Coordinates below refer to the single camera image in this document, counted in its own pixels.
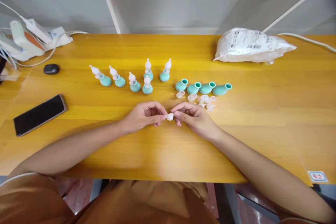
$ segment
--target small sticker on table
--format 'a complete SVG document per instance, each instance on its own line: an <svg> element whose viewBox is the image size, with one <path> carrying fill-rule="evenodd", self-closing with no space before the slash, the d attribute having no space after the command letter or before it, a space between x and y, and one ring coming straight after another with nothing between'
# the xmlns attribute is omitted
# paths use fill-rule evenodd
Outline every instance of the small sticker on table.
<svg viewBox="0 0 336 224"><path fill-rule="evenodd" d="M308 171L313 182L329 182L323 171Z"/></svg>

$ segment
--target black phone screen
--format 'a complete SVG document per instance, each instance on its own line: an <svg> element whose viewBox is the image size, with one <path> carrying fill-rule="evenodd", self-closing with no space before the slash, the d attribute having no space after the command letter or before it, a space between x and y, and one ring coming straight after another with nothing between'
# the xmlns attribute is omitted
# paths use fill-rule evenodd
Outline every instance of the black phone screen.
<svg viewBox="0 0 336 224"><path fill-rule="evenodd" d="M16 135L19 137L37 126L45 123L65 110L60 95L38 105L14 118Z"/></svg>

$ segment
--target person's left hand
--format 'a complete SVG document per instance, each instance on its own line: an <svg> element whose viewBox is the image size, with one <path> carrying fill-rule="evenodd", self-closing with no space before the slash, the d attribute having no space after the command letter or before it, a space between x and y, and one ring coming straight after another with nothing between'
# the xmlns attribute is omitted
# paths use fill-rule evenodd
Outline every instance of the person's left hand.
<svg viewBox="0 0 336 224"><path fill-rule="evenodd" d="M158 101L139 103L132 111L120 121L127 133L138 131L149 124L160 126L168 115L165 108Z"/></svg>

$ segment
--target forearm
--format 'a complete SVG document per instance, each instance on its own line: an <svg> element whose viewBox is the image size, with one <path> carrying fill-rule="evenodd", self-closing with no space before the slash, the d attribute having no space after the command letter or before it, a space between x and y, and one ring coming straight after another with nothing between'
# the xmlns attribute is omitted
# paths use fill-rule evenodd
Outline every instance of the forearm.
<svg viewBox="0 0 336 224"><path fill-rule="evenodd" d="M24 160L11 172L8 179L27 172L55 176L122 135L124 130L117 122L67 136Z"/></svg>
<svg viewBox="0 0 336 224"><path fill-rule="evenodd" d="M335 221L334 211L324 200L289 171L226 132L211 142L275 204L313 221Z"/></svg>

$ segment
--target hand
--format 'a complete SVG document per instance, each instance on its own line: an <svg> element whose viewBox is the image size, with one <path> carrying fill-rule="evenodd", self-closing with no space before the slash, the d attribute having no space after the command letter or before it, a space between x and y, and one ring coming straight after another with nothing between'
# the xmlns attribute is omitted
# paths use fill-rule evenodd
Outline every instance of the hand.
<svg viewBox="0 0 336 224"><path fill-rule="evenodd" d="M136 105L120 123L128 134L149 124L154 124L154 127L160 126L161 122L166 119L165 115L168 113L159 102L144 102Z"/></svg>
<svg viewBox="0 0 336 224"><path fill-rule="evenodd" d="M176 104L171 112L177 126L182 126L182 121L197 135L210 141L216 140L223 133L223 130L215 124L205 108L190 102Z"/></svg>

